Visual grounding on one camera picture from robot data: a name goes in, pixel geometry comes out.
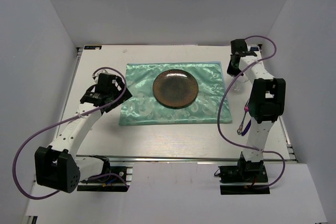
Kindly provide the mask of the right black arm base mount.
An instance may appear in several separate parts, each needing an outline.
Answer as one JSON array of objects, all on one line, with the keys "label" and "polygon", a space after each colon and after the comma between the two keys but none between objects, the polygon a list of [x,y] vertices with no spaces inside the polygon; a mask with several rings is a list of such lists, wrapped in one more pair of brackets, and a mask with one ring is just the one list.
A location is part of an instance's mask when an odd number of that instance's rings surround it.
[{"label": "right black arm base mount", "polygon": [[262,161],[239,161],[237,165],[220,166],[214,176],[219,178],[221,195],[269,195],[268,176]]}]

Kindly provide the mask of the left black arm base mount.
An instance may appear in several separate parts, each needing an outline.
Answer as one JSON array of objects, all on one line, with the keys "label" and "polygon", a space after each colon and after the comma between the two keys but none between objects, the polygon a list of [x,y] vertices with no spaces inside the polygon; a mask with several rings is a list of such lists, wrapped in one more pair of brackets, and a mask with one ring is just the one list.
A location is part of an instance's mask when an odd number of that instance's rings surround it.
[{"label": "left black arm base mount", "polygon": [[104,192],[104,193],[126,193],[132,181],[133,166],[125,163],[111,163],[110,168],[105,172],[108,176],[84,180],[77,186],[81,192]]}]

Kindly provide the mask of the brown speckled ceramic plate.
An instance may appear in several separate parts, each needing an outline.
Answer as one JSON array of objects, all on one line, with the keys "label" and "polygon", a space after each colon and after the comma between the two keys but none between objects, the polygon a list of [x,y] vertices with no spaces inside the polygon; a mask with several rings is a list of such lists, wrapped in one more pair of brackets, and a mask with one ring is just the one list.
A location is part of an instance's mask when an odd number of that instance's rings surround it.
[{"label": "brown speckled ceramic plate", "polygon": [[159,104],[171,109],[183,109],[195,101],[199,87],[197,80],[189,72],[170,69],[155,78],[152,90]]}]

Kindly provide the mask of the clear drinking glass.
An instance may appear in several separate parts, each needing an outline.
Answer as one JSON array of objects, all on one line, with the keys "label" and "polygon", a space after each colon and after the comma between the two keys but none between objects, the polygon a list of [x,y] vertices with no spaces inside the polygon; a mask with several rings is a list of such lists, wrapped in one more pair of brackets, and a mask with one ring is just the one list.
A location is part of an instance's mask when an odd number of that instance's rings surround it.
[{"label": "clear drinking glass", "polygon": [[249,82],[248,78],[243,74],[237,78],[232,85],[232,90],[236,93],[240,93],[245,88],[245,83]]}]

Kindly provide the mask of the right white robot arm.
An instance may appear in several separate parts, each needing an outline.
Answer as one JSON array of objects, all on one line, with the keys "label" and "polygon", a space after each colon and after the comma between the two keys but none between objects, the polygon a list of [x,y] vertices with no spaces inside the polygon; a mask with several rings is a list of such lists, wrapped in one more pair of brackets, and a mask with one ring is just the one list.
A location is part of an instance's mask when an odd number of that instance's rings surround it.
[{"label": "right white robot arm", "polygon": [[247,182],[256,175],[255,164],[260,164],[268,134],[274,123],[284,112],[286,82],[275,78],[264,67],[254,51],[248,49],[244,39],[230,42],[231,56],[227,73],[236,77],[240,72],[252,85],[248,112],[251,124],[247,139],[247,148],[242,151],[246,162],[237,168],[238,177]]}]

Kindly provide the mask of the purple handled knife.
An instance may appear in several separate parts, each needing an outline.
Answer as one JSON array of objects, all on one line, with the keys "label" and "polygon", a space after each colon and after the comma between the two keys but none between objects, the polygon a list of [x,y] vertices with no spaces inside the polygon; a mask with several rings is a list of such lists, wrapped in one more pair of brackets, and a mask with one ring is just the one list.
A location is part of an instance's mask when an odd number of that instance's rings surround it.
[{"label": "purple handled knife", "polygon": [[242,131],[241,136],[245,136],[248,133],[250,127],[251,127],[251,120],[248,122],[248,124],[246,125],[246,127]]}]

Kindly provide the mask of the green satin placemat cloth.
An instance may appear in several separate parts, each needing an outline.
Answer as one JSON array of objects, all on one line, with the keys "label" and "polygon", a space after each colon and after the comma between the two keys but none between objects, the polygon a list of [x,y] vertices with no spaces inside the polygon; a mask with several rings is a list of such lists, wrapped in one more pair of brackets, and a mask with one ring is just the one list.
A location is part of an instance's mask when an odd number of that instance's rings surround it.
[{"label": "green satin placemat cloth", "polygon": [[232,123],[220,62],[129,63],[120,126]]}]

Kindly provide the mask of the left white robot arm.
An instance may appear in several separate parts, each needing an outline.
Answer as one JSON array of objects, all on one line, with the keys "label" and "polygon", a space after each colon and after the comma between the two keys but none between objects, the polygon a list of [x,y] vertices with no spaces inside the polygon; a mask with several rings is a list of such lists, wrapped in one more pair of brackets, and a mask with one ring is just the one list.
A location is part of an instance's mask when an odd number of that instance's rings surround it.
[{"label": "left white robot arm", "polygon": [[132,95],[120,76],[101,72],[94,79],[80,99],[74,118],[47,147],[35,152],[37,184],[71,193],[81,182],[110,179],[106,157],[78,158],[77,152],[93,125]]}]

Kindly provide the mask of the fork with pink neck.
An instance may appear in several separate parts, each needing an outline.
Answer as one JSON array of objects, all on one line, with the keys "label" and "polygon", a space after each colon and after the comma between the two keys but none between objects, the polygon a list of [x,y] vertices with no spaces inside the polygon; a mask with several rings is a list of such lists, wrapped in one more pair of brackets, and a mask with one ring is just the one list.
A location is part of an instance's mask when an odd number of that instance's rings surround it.
[{"label": "fork with pink neck", "polygon": [[241,121],[238,129],[237,129],[237,134],[240,135],[240,136],[241,136],[242,131],[246,127],[246,125],[244,125],[244,124],[245,124],[245,118],[247,116],[247,113],[249,112],[248,104],[249,104],[249,100],[247,100],[247,102],[246,102],[246,104],[244,106],[244,116],[243,116],[243,119],[242,119],[242,121]]}]

